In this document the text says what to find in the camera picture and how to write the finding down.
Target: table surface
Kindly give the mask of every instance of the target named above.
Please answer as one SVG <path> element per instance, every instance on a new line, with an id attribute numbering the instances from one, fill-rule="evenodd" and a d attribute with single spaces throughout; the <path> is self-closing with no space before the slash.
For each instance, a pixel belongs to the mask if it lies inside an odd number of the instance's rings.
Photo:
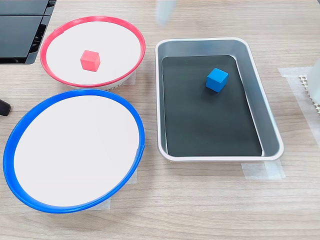
<path id="1" fill-rule="evenodd" d="M 125 185 L 107 210 L 48 214 L 21 203 L 0 168 L 0 239 L 320 239 L 320 152 L 278 68 L 312 66 L 320 57 L 316 0 L 188 1 L 171 21 L 155 20 L 155 1 L 63 1 L 46 36 L 85 16 L 105 15 L 137 26 L 146 54 L 136 84 L 113 90 L 139 112 L 146 148 L 137 183 Z M 246 180 L 241 163 L 172 163 L 157 149 L 155 45 L 170 38 L 238 37 L 250 45 L 283 138 L 282 180 Z M 0 65 L 0 99 L 12 105 L 0 117 L 0 156 L 17 122 L 41 101 L 71 88 L 32 65 Z"/>

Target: white container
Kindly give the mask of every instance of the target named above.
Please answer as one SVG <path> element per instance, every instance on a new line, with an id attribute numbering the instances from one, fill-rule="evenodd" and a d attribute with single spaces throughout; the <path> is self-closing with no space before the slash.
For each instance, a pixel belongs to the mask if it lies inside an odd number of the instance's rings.
<path id="1" fill-rule="evenodd" d="M 320 59 L 315 63 L 313 68 L 308 73 L 308 92 L 312 100 L 320 104 Z"/>
<path id="2" fill-rule="evenodd" d="M 96 72 L 84 70 L 84 51 L 99 53 Z M 40 59 L 55 80 L 74 88 L 112 89 L 134 74 L 146 42 L 131 23 L 115 17 L 79 18 L 55 29 L 44 41 Z"/>

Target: metal tray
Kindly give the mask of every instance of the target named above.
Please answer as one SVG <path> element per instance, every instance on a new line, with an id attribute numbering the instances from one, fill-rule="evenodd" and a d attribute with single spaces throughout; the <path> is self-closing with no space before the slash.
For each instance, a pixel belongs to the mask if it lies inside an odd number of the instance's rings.
<path id="1" fill-rule="evenodd" d="M 220 93 L 205 87 L 206 76 L 216 67 L 230 73 Z M 283 154 L 278 127 L 244 40 L 163 40 L 155 47 L 155 68 L 158 149 L 166 159 L 255 162 Z"/>

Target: tape strip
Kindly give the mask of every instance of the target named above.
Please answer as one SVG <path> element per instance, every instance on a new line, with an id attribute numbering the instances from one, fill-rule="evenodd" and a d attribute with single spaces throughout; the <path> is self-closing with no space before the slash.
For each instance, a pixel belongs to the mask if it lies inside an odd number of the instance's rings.
<path id="1" fill-rule="evenodd" d="M 317 109 L 306 92 L 304 85 L 299 79 L 299 76 L 305 76 L 311 70 L 312 66 L 307 67 L 282 67 L 278 68 L 282 77 L 288 81 L 290 88 L 298 102 L 301 111 L 311 129 L 311 132 L 320 146 L 320 121 Z"/>
<path id="2" fill-rule="evenodd" d="M 247 180 L 281 180 L 286 177 L 279 159 L 264 163 L 242 163 L 241 166 Z"/>
<path id="3" fill-rule="evenodd" d="M 138 170 L 135 170 L 130 179 L 126 182 L 126 184 L 136 184 L 138 179 Z M 111 206 L 111 198 L 95 205 L 91 208 L 86 209 L 85 211 L 97 211 L 97 210 L 108 210 Z"/>
<path id="4" fill-rule="evenodd" d="M 132 75 L 123 82 L 123 85 L 135 85 L 136 84 L 136 72 L 134 71 Z"/>

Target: black device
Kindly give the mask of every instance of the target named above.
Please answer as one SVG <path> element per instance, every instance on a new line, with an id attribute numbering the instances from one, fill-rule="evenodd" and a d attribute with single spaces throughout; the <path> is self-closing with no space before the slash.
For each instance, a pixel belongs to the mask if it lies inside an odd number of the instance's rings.
<path id="1" fill-rule="evenodd" d="M 33 64 L 56 0 L 0 0 L 0 64 Z"/>
<path id="2" fill-rule="evenodd" d="M 10 113 L 10 109 L 10 104 L 0 99 L 0 115 L 8 116 Z"/>

